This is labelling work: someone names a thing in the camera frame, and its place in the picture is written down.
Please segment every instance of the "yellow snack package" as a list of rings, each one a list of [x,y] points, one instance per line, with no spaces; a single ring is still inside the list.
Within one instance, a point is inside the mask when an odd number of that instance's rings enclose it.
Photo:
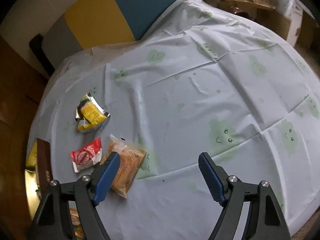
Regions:
[[[76,121],[79,121],[77,129],[80,132],[91,132],[100,127],[109,117],[110,114],[98,105],[91,93],[87,93],[76,110]]]
[[[136,176],[146,151],[135,149],[111,135],[110,144],[106,150],[106,154],[100,161],[100,165],[105,163],[111,152],[117,152],[120,155],[120,168],[112,182],[111,188],[120,196],[127,198],[127,192]]]
[[[37,164],[37,140],[32,145],[30,154],[26,160],[26,168],[30,171],[34,171],[34,168]]]

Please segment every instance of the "metal screw head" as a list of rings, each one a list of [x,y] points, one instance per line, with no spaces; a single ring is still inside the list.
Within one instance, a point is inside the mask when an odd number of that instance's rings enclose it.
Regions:
[[[265,180],[263,180],[263,181],[261,182],[261,184],[262,184],[263,187],[269,187],[269,182],[267,182],[267,181],[265,181]]]
[[[58,182],[54,179],[54,180],[50,181],[49,184],[50,184],[50,186],[55,186],[58,184]]]
[[[84,175],[84,176],[82,176],[81,179],[82,179],[83,181],[89,181],[90,176],[89,176],[89,175]]]
[[[231,182],[237,182],[237,181],[238,181],[238,178],[237,178],[236,176],[230,176],[230,177],[229,177],[229,180],[230,180]]]

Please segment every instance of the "red snack package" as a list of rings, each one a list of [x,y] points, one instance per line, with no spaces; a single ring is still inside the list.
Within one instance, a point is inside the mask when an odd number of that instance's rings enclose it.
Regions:
[[[101,150],[101,139],[98,138],[81,149],[70,152],[75,172],[79,172],[100,162],[102,157]]]

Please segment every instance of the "wooden floor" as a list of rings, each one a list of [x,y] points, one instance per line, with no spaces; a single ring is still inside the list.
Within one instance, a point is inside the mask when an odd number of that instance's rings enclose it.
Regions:
[[[0,224],[17,239],[31,219],[24,180],[26,143],[47,80],[0,36]]]

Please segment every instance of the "snack wrapper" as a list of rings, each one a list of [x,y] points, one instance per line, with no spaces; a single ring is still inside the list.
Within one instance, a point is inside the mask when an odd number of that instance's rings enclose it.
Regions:
[[[98,105],[91,93],[87,93],[80,101],[76,110],[77,129],[80,132],[91,132],[100,127],[110,114]]]
[[[102,157],[101,139],[95,139],[81,149],[70,152],[75,172],[93,166],[101,161]]]
[[[75,208],[70,208],[71,221],[74,226],[79,226],[81,224],[78,210]]]
[[[111,152],[117,152],[120,155],[120,168],[112,182],[111,188],[114,189],[120,196],[127,198],[128,190],[133,182],[134,177],[140,167],[143,157],[146,154],[145,150],[135,149],[121,141],[110,136],[110,144],[103,156],[100,165],[105,163]]]

